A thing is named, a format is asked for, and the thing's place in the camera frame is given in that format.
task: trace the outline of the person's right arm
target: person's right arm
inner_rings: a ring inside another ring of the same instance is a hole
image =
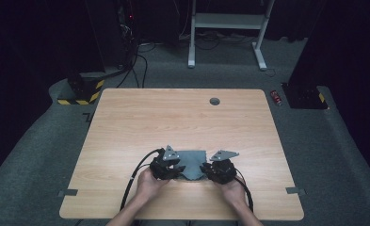
[[[232,180],[226,185],[221,185],[218,183],[214,184],[219,187],[220,191],[222,192],[223,198],[240,217],[240,220],[244,226],[263,225],[247,206],[245,191],[240,183]]]

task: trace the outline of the forearm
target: forearm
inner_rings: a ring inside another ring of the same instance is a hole
[[[245,203],[233,204],[233,209],[244,226],[262,226],[261,221],[249,210]]]
[[[107,226],[130,226],[138,211],[147,201],[147,199],[135,195],[135,197],[107,223]]]

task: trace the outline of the gray carpet floor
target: gray carpet floor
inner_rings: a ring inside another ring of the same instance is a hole
[[[264,225],[370,225],[370,169],[330,90],[319,87],[330,106],[327,110],[292,109],[282,91],[281,83],[290,78],[305,42],[264,40],[266,72],[259,71],[249,42],[221,43],[208,51],[196,49],[194,69],[187,68],[187,48],[144,45],[139,52],[148,60],[145,88],[262,89],[295,184],[306,191],[300,196],[303,220],[263,221]],[[208,48],[213,43],[198,40],[197,44]],[[135,70],[140,81],[144,68],[139,58]],[[107,78],[103,89],[116,87],[122,78]],[[68,187],[88,131],[84,114],[92,114],[97,102],[59,105],[56,97],[65,83],[50,87],[54,103],[26,131],[0,168],[0,225],[73,226],[77,221],[59,216],[62,198],[57,193]],[[121,87],[137,87],[132,73]],[[282,106],[271,101],[273,89],[282,97]],[[87,219],[80,225],[107,222]]]

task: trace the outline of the table top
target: table top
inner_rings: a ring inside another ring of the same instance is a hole
[[[210,99],[218,98],[219,105]],[[258,89],[105,89],[65,196],[63,218],[113,218],[129,178],[149,152],[219,150],[244,175],[259,219],[299,220],[304,214],[266,96]],[[145,163],[153,160],[153,155]],[[134,196],[137,180],[128,201]],[[237,219],[211,181],[172,180],[137,218]]]

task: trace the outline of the person's left arm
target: person's left arm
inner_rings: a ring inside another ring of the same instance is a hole
[[[169,180],[155,179],[150,168],[143,170],[138,176],[135,196],[107,223],[107,226],[130,226],[141,207],[155,198],[160,188],[168,182]]]

